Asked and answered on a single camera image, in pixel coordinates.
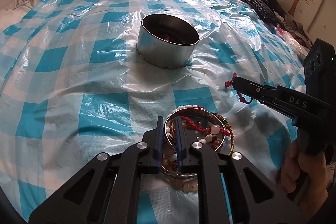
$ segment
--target clear plastic wrap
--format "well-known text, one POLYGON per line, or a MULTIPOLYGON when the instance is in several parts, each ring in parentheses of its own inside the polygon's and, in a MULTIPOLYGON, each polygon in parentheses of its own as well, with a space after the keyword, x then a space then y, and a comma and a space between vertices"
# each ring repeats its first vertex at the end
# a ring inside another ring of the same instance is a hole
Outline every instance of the clear plastic wrap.
MULTIPOLYGON (((41 0, 0 34, 0 64, 0 186, 25 219, 99 152, 123 152, 179 105, 226 117, 235 150, 274 180, 295 128, 258 102, 240 103, 224 82, 235 71, 305 91, 297 56, 239 0, 41 0), (156 68, 137 54, 151 13, 199 32, 186 67, 156 68)), ((143 177, 138 223, 196 223, 197 211, 197 193, 143 177)))

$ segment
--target red string bracelet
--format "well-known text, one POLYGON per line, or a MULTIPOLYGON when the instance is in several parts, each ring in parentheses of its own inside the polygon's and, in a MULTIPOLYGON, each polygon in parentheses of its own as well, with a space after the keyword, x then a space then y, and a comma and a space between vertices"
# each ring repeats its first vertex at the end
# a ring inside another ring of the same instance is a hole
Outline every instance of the red string bracelet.
MULTIPOLYGON (((181 116, 181 119, 185 120, 193 129, 199 131, 199 132, 207 132, 210 133, 211 129, 210 128, 200 128, 199 126, 197 126, 190 118, 186 117, 186 116, 181 116)), ((226 130, 224 130, 223 128, 221 128, 219 130, 220 133, 226 135, 226 136, 230 136, 230 133, 227 132, 226 130)))
MULTIPOLYGON (((236 72, 234 71, 234 72, 233 72, 233 75, 232 75, 232 79, 231 79, 230 81, 225 82, 225 87, 226 87, 226 88, 228 88, 228 87, 230 87, 230 86, 232 85, 232 81, 233 81, 233 79, 234 79, 235 77, 238 77, 238 75, 237 75, 236 72)), ((239 97, 239 101, 241 101, 241 102, 244 103, 244 104, 249 105, 249 104, 251 104, 252 101, 253 101, 253 98, 251 98, 250 101, 246 101, 246 99, 245 99, 245 98, 242 96, 242 94, 241 94, 240 92, 238 92, 238 91, 237 91, 237 95, 238 95, 238 97, 239 97)))

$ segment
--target metal bolt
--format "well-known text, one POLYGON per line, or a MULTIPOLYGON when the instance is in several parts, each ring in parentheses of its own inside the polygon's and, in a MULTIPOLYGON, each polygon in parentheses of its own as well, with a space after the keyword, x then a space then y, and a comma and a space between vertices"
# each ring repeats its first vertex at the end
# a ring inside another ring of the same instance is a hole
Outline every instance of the metal bolt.
POLYGON ((106 159, 107 159, 107 154, 106 154, 106 153, 100 153, 100 154, 97 156, 97 159, 98 159, 98 160, 106 160, 106 159))
POLYGON ((193 146, 193 148, 195 148, 195 149, 200 149, 200 148, 202 148, 203 144, 200 143, 200 142, 194 142, 194 143, 192 144, 192 146, 193 146))
POLYGON ((139 149, 145 149, 145 148, 147 148, 148 144, 145 143, 145 142, 140 142, 140 143, 138 143, 136 146, 137 146, 137 148, 139 148, 139 149))
POLYGON ((242 155, 241 155, 241 153, 239 153, 239 152, 233 152, 233 153, 231 154, 231 157, 232 157, 234 160, 240 160, 240 159, 242 158, 242 155))

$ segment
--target hand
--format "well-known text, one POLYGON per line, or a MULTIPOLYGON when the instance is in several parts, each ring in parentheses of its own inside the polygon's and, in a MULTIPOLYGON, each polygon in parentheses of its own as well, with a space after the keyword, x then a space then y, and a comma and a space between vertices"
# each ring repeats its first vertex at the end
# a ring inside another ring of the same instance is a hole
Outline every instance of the hand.
POLYGON ((297 143, 293 141, 281 167, 278 188, 285 194, 293 192, 301 170, 310 177, 310 184, 298 207, 305 214, 306 220, 309 220, 328 197, 326 159, 323 152, 317 156, 299 154, 297 143))

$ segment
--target round metal container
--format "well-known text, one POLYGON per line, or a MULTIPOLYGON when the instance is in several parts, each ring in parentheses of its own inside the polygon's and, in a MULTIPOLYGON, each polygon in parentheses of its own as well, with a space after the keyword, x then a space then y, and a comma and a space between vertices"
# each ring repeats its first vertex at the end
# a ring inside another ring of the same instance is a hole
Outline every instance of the round metal container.
POLYGON ((199 40, 196 29, 184 20, 152 14, 141 22, 136 50, 154 66, 177 69, 186 65, 199 40))
MULTIPOLYGON (((173 120, 176 116, 189 116, 189 115, 202 117, 202 118, 206 119, 207 121, 209 121, 213 124, 217 124, 221 128, 225 129, 225 126, 222 123, 222 121, 220 119, 218 119, 214 114, 212 114, 211 112, 209 112, 205 109, 199 109, 199 108, 183 108, 183 109, 180 109, 180 110, 174 112, 173 114, 170 114, 170 116, 166 119, 163 128, 166 128, 167 123, 169 121, 173 120)), ((173 149, 176 149, 175 145, 168 138, 166 130, 164 130, 164 132, 165 132, 166 140, 168 141, 170 146, 173 149)), ((224 140, 225 140, 225 135, 223 135, 223 139, 222 139, 219 147, 215 150, 215 152, 219 152, 221 150, 222 145, 224 143, 224 140)), ((178 174, 178 173, 175 173, 175 172, 171 172, 171 171, 167 170, 166 168, 164 168, 163 166, 161 166, 161 172, 164 173, 166 176, 169 176, 169 177, 174 178, 174 179, 192 179, 192 178, 195 178, 197 176, 197 174, 178 174)))

